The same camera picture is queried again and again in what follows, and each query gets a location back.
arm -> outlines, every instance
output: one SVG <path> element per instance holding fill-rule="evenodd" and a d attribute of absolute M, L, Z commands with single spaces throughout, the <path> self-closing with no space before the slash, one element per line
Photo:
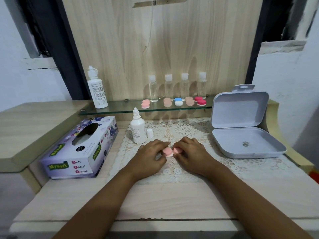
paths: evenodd
<path fill-rule="evenodd" d="M 187 154 L 188 158 L 174 154 L 185 169 L 205 176 L 215 185 L 252 238 L 312 238 L 225 165 L 210 156 L 195 138 L 184 137 L 173 147 L 181 147 Z"/>
<path fill-rule="evenodd" d="M 170 142 L 154 140 L 141 145 L 136 155 L 117 175 L 93 196 L 53 237 L 105 238 L 131 187 L 140 179 L 157 173 L 166 163 L 165 156 L 155 160 Z"/>

white lace doily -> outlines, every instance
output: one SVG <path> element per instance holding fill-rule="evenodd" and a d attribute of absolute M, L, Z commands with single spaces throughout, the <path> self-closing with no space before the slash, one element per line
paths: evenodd
<path fill-rule="evenodd" d="M 152 128 L 154 137 L 149 141 L 159 139 L 170 141 L 173 145 L 176 141 L 187 136 L 196 138 L 203 144 L 207 152 L 216 160 L 226 165 L 241 179 L 265 179 L 274 177 L 298 177 L 306 174 L 293 164 L 287 157 L 281 155 L 276 158 L 260 159 L 230 159 L 225 157 L 213 140 L 210 118 L 175 119 L 145 122 L 146 128 Z M 131 128 L 127 129 L 120 150 L 110 170 L 107 181 L 111 180 L 136 154 L 139 144 L 133 142 Z M 173 157 L 168 157 L 166 164 L 155 175 L 140 180 L 139 184 L 164 184 L 202 182 L 203 180 L 194 174 L 185 171 Z"/>

forearm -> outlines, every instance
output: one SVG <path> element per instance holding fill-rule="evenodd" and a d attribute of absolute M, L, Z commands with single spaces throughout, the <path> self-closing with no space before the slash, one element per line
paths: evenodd
<path fill-rule="evenodd" d="M 207 177 L 252 238 L 311 238 L 221 163 L 216 164 Z"/>
<path fill-rule="evenodd" d="M 105 238 L 134 183 L 130 173 L 119 171 L 62 227 L 54 238 Z"/>

hand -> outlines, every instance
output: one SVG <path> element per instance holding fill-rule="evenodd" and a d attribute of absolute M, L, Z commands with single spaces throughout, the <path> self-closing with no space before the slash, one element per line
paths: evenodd
<path fill-rule="evenodd" d="M 166 157 L 163 155 L 155 160 L 156 155 L 166 148 L 170 142 L 154 140 L 148 144 L 141 145 L 135 156 L 123 168 L 133 176 L 134 181 L 156 174 L 166 163 Z"/>
<path fill-rule="evenodd" d="M 188 158 L 179 153 L 174 153 L 174 158 L 190 172 L 207 177 L 218 164 L 218 161 L 209 155 L 204 145 L 199 143 L 196 138 L 183 137 L 173 145 L 173 148 L 176 147 L 183 149 Z"/>

black circle label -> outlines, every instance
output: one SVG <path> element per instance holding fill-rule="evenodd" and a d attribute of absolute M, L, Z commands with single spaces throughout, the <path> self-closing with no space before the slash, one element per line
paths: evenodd
<path fill-rule="evenodd" d="M 83 149 L 85 149 L 84 146 L 79 146 L 78 148 L 76 148 L 76 151 L 77 151 L 77 152 L 80 152 L 80 151 L 82 151 Z"/>

